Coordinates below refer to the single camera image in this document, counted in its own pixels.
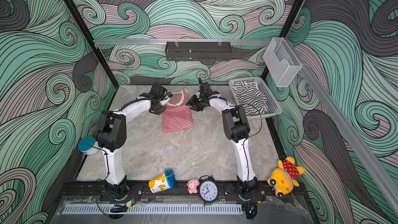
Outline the red white striped tank top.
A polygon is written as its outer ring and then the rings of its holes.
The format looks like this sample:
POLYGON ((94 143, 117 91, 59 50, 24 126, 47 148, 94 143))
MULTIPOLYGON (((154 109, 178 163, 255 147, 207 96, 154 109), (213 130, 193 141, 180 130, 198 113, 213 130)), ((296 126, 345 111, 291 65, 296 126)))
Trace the red white striped tank top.
POLYGON ((172 93, 166 103, 166 110, 162 114, 162 131, 171 133, 193 128, 193 117, 187 103, 190 99, 187 88, 172 93))

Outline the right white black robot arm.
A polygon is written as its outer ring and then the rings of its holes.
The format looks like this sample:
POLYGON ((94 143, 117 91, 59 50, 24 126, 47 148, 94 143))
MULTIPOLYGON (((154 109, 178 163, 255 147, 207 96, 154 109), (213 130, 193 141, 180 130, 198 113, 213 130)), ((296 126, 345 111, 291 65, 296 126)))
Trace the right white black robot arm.
POLYGON ((221 113, 224 133, 231 141, 236 156, 237 190, 243 199, 249 199, 251 193, 258 190, 258 179, 250 159, 250 125, 243 106, 229 103, 219 92, 211 90, 209 83, 204 83, 201 79, 199 92, 186 105, 196 112, 210 106, 221 113))

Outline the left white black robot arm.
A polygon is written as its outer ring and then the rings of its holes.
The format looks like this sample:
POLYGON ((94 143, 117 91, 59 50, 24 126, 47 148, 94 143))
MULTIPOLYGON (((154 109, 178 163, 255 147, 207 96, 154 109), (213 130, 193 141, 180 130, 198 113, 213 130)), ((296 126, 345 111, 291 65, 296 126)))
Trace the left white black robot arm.
POLYGON ((161 115, 172 96, 166 88, 153 85, 150 92, 140 94, 119 109, 101 112, 94 139, 105 160, 105 186, 116 200, 125 199, 128 192, 121 151, 127 139, 127 123, 144 112, 161 115))

